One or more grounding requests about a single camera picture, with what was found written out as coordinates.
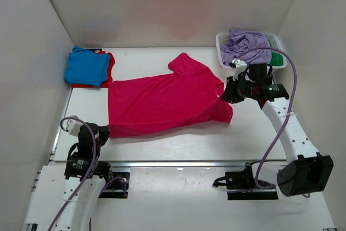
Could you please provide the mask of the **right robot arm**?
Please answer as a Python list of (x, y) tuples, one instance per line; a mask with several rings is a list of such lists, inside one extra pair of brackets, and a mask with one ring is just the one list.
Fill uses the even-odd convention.
[(244, 185), (259, 189), (278, 187), (285, 196), (324, 191), (334, 163), (329, 155), (319, 152), (304, 132), (292, 110), (294, 96), (282, 84), (272, 82), (271, 69), (265, 63), (246, 65), (235, 60), (230, 66), (235, 72), (227, 78), (222, 101), (257, 101), (277, 133), (272, 143), (280, 141), (287, 162), (286, 166), (270, 164), (266, 152), (260, 162), (243, 173)]

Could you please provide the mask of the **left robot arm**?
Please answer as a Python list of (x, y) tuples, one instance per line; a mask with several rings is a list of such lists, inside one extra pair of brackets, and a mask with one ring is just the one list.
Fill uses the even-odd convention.
[(65, 120), (62, 130), (76, 136), (78, 141), (68, 151), (62, 205), (48, 230), (90, 230), (98, 196), (113, 180), (111, 165), (99, 160), (109, 129), (73, 117)]

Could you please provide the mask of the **magenta t shirt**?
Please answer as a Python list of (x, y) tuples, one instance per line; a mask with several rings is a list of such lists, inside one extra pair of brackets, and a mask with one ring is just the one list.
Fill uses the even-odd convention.
[(232, 107), (221, 100), (223, 82), (186, 53), (165, 75), (113, 81), (108, 85), (112, 138), (153, 134), (208, 121), (230, 123)]

